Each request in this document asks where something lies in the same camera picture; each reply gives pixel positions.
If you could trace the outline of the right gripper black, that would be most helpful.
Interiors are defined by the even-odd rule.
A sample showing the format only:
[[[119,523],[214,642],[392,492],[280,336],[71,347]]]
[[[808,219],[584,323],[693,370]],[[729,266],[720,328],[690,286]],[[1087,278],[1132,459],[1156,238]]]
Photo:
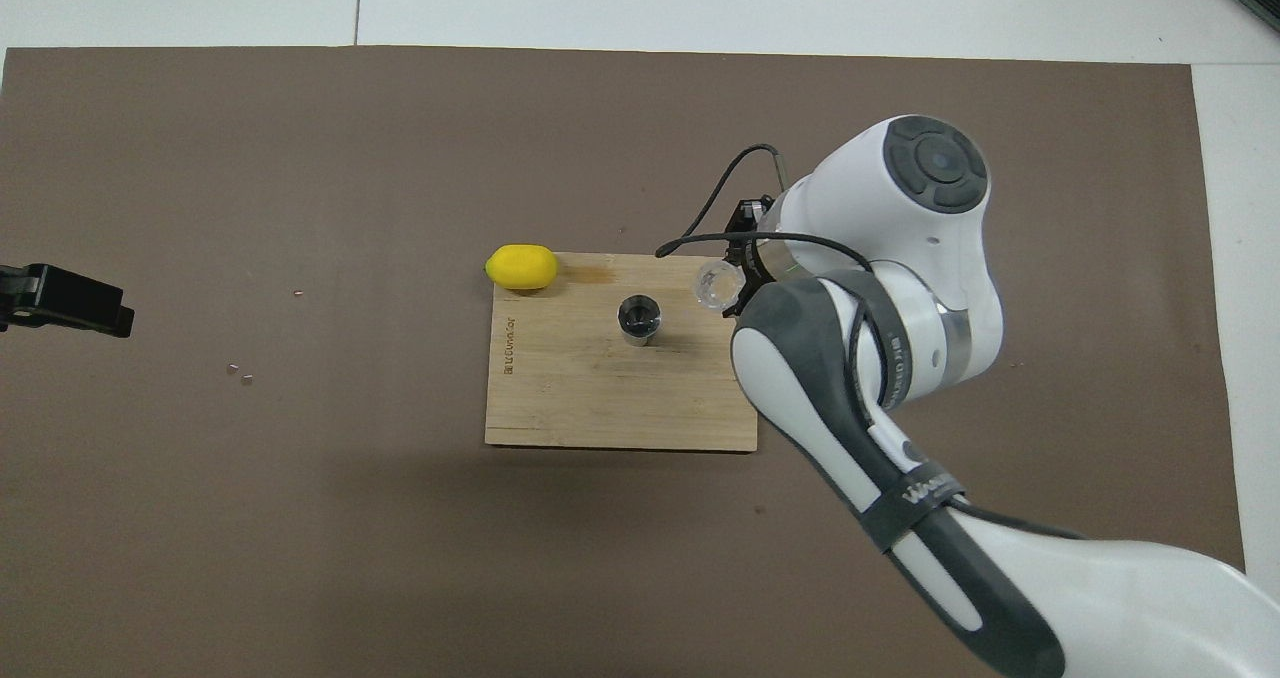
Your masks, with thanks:
[[[736,292],[733,301],[722,310],[723,319],[733,319],[742,313],[768,281],[787,280],[791,267],[791,251],[786,240],[768,240],[764,217],[774,205],[773,196],[759,196],[756,200],[741,200],[735,209],[735,232],[740,233],[736,242],[745,246],[745,272],[748,281]]]

